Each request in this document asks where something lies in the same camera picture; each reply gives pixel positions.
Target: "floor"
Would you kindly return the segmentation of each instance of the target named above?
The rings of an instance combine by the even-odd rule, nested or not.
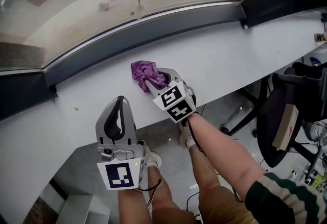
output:
[[[250,92],[257,92],[259,83],[255,82],[247,87]],[[215,127],[221,125],[230,129],[240,121],[251,109],[251,103],[234,92],[218,100],[198,108],[198,112]],[[259,162],[262,161],[256,139],[251,132],[255,128],[252,122],[234,135],[235,139],[243,140],[248,147],[256,149]],[[198,192],[195,182],[191,158],[187,150],[178,142],[179,129],[176,124],[167,119],[156,124],[137,130],[137,136],[145,140],[149,147],[158,152],[163,159],[160,172],[168,182],[174,202],[181,208],[186,208],[189,196]],[[109,223],[119,223],[117,192],[106,190],[99,174],[96,162],[96,143],[78,148],[59,169],[54,179],[68,194],[95,194],[106,206],[111,209]],[[141,186],[147,186],[147,174],[144,174]],[[199,213],[198,198],[194,196],[189,201],[189,209]]]

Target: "desk surface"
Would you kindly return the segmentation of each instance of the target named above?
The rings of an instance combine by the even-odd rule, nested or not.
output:
[[[166,119],[152,95],[132,79],[132,62],[154,61],[176,70],[203,105],[240,89],[295,61],[315,46],[320,20],[284,18],[243,31],[238,22],[197,29],[106,60],[58,85],[55,105],[72,142],[96,142],[95,125],[103,109],[117,96],[130,102],[137,128]]]

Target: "sleeve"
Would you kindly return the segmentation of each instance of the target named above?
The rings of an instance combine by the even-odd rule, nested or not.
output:
[[[271,172],[251,186],[245,206],[259,223],[327,223],[326,201],[321,193]]]

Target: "shoe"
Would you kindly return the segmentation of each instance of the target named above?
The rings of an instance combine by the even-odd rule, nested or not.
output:
[[[178,127],[180,129],[181,134],[179,135],[179,144],[186,149],[190,149],[192,145],[195,145],[195,141],[191,134],[191,130],[189,127],[189,122],[184,119],[178,123]]]
[[[145,165],[149,166],[156,166],[159,168],[162,165],[162,158],[158,153],[152,152],[149,146],[143,141],[143,147],[145,149]]]

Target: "shorts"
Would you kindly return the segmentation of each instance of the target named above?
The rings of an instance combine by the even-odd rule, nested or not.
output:
[[[199,210],[204,224],[253,224],[253,218],[244,203],[238,203],[235,195],[227,188],[217,186],[210,196],[199,201]],[[156,209],[152,211],[153,224],[195,224],[192,212],[180,209]]]

